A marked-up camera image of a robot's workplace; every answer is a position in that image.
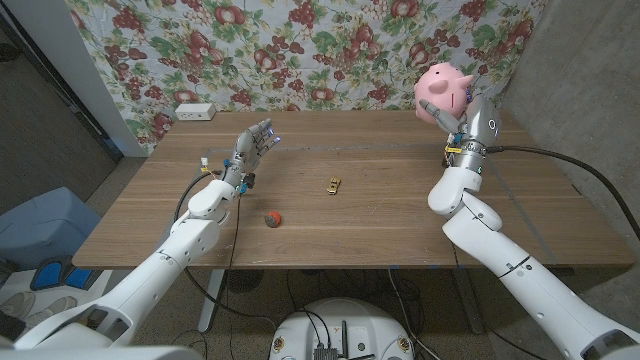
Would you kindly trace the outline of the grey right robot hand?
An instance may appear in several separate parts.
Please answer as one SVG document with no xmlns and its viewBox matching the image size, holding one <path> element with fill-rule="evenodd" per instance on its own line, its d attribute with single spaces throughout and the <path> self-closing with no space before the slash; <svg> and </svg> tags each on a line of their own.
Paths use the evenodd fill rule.
<svg viewBox="0 0 640 360">
<path fill-rule="evenodd" d="M 491 100 L 479 94 L 460 118 L 455 118 L 426 99 L 419 101 L 419 107 L 433 115 L 436 124 L 449 135 L 442 165 L 481 174 L 487 149 L 495 144 L 502 127 L 499 112 Z"/>
</svg>

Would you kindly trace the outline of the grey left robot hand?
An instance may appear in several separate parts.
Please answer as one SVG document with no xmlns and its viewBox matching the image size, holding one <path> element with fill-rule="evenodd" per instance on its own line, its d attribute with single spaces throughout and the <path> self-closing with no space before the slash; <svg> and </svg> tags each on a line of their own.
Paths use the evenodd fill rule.
<svg viewBox="0 0 640 360">
<path fill-rule="evenodd" d="M 270 118 L 250 126 L 238 136 L 221 180 L 239 186 L 244 176 L 253 173 L 261 158 L 279 142 L 280 137 L 274 134 Z"/>
</svg>

